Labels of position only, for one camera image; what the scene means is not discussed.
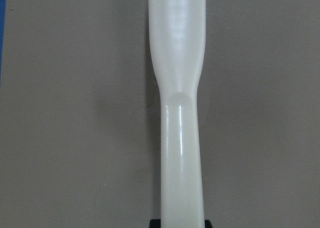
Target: tapered section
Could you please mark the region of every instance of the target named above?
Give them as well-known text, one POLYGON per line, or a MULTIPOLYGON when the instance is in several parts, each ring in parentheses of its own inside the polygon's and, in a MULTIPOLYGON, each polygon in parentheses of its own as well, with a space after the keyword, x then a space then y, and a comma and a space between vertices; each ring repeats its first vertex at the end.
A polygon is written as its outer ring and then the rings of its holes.
POLYGON ((206 0, 149 0, 149 34, 161 97, 161 228, 204 228, 197 88, 206 0))

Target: plastic handle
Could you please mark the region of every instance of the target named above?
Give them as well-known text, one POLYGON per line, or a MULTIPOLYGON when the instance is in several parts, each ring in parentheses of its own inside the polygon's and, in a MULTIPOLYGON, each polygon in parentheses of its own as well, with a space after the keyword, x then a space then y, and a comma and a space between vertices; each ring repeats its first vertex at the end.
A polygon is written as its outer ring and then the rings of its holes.
POLYGON ((197 115, 206 0, 149 0, 161 98, 161 228, 204 228, 197 115))

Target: glossy plastic surface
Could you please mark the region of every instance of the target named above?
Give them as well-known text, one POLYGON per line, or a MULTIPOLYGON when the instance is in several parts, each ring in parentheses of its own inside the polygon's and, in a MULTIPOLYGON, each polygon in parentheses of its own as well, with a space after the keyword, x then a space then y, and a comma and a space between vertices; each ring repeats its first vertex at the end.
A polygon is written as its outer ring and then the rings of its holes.
POLYGON ((161 98, 161 227, 204 228, 197 88, 206 0, 149 0, 150 47, 161 98))

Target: gray surface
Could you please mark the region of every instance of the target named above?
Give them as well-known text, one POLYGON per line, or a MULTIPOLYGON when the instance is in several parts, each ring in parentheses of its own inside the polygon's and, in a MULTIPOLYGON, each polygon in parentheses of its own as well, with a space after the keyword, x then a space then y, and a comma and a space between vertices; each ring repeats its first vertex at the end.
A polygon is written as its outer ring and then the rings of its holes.
MULTIPOLYGON (((1 228, 160 216, 147 0, 7 0, 1 228)), ((207 0, 198 91, 215 228, 320 227, 320 0, 207 0)))

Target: black base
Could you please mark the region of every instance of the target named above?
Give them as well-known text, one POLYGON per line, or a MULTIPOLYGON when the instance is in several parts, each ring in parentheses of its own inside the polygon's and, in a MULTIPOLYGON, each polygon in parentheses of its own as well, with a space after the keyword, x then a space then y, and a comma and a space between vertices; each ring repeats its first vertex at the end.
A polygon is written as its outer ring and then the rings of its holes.
MULTIPOLYGON (((213 228, 209 220, 204 221, 205 228, 213 228)), ((154 219, 150 221, 149 228, 160 228, 161 221, 160 219, 154 219)))

